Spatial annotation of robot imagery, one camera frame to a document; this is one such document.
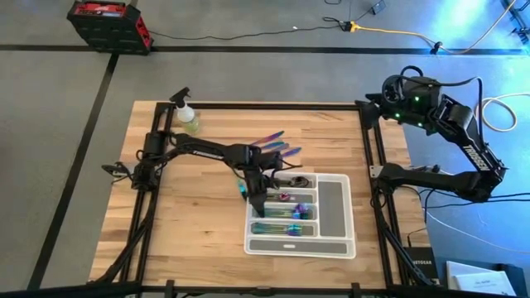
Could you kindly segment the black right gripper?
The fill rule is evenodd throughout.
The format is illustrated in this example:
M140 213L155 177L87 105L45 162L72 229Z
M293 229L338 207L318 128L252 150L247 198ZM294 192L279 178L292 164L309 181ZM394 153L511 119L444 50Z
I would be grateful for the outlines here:
M382 94L365 94L365 98L370 102L356 100L355 105L359 108L362 127L371 129L384 114L388 114L388 104Z

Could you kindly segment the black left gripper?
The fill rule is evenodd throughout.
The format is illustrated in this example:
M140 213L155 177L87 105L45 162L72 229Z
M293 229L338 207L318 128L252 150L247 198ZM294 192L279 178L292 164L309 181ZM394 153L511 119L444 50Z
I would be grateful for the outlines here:
M265 217L265 203L267 201L267 178L257 166L247 167L243 170L248 192L248 202L260 218Z

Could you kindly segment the white plastic cutlery tray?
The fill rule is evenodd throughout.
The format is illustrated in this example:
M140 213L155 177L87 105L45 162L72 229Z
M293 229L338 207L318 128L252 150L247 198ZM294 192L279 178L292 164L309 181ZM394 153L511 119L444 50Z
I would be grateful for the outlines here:
M272 193L288 202L266 201L260 218L247 204L244 251L250 255L354 259L357 255L349 177L341 174L281 172ZM308 213L292 208L308 204Z

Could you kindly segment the spray bottle with yellow liquid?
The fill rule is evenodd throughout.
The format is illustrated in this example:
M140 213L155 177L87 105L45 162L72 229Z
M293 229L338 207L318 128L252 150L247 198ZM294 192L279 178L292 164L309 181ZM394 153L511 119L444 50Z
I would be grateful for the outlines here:
M188 134L196 134L199 131L199 119L195 110L186 102L186 97L190 96L190 89L185 87L177 91L170 97L170 101L175 104L177 119Z

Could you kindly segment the black metal stand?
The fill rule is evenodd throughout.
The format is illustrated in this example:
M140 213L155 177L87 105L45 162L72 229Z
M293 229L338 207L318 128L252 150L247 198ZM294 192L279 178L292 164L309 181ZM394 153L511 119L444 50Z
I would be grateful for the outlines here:
M516 35L524 46L530 46L530 0L499 0L513 26Z

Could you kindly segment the red and black tool box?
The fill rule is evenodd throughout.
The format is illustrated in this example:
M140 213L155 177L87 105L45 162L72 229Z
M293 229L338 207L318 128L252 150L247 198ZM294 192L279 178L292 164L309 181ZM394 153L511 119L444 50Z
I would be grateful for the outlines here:
M141 12L125 2L75 0L67 20L97 52L148 55L154 42Z

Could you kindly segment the black aluminium table frame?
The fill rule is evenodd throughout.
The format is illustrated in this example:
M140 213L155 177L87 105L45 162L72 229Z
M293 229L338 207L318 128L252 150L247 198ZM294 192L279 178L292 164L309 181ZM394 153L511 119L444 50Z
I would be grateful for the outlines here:
M363 132L352 103L198 103L200 135L245 142L272 132L301 147L305 172L347 175L357 255L353 260L251 256L243 250L243 201L233 173L216 161L182 157L164 170L147 244L132 254L125 281L146 291L427 298L414 286L370 206L369 166L410 161L404 131L393 121Z

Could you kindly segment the black network switch box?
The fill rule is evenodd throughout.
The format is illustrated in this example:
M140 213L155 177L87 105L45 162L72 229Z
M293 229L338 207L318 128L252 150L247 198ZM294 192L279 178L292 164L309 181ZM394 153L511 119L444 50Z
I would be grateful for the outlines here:
M438 285L439 278L432 249L428 247L411 247L405 248L405 250L412 259L413 264L422 272L425 278Z

